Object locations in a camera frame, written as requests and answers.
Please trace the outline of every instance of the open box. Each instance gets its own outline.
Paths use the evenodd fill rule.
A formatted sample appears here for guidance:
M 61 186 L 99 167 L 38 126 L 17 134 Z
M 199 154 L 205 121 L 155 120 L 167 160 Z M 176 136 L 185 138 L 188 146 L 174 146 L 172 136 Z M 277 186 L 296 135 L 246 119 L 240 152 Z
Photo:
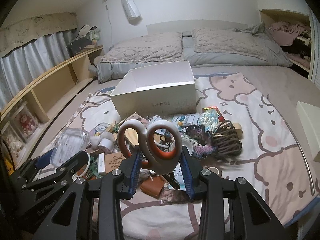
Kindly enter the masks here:
M 110 95 L 121 118 L 132 113 L 196 112 L 196 88 L 188 61 L 160 63 L 130 70 Z

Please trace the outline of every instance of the closet door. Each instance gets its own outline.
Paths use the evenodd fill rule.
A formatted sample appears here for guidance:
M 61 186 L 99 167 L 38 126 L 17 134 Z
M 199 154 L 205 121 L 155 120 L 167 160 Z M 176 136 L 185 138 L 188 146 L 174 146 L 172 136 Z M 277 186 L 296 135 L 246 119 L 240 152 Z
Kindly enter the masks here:
M 310 10 L 310 27 L 311 27 L 311 42 L 312 42 L 312 53 L 311 53 L 311 64 L 309 79 L 320 89 L 320 23 L 314 13 Z

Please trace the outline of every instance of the curtain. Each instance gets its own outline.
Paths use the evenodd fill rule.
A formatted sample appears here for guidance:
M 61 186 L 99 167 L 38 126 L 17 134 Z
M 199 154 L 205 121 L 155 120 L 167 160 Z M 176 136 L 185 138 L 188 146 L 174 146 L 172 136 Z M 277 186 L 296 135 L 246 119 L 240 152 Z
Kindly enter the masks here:
M 71 40 L 71 30 L 49 34 L 0 58 L 0 109 L 38 76 L 70 58 Z

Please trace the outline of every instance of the brown leather pouch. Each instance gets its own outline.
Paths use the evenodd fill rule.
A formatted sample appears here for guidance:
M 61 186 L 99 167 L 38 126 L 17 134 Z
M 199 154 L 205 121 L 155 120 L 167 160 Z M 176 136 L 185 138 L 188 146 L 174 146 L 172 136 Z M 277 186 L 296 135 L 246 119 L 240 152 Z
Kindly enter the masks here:
M 164 179 L 161 176 L 153 177 L 153 181 L 151 178 L 148 178 L 144 182 L 141 183 L 140 189 L 143 193 L 158 198 L 161 190 L 164 186 Z

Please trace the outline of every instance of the small white box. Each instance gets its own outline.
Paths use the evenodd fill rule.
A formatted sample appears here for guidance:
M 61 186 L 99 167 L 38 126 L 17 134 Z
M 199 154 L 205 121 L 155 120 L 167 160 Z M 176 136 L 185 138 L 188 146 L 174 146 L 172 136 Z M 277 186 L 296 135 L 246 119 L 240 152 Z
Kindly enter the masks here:
M 320 162 L 320 108 L 298 101 L 297 112 L 315 162 Z
M 196 112 L 196 87 L 188 61 L 130 70 L 110 95 L 121 118 L 133 113 L 171 115 Z
M 102 176 L 106 174 L 106 168 L 104 165 L 104 153 L 99 153 L 98 156 L 98 173 Z

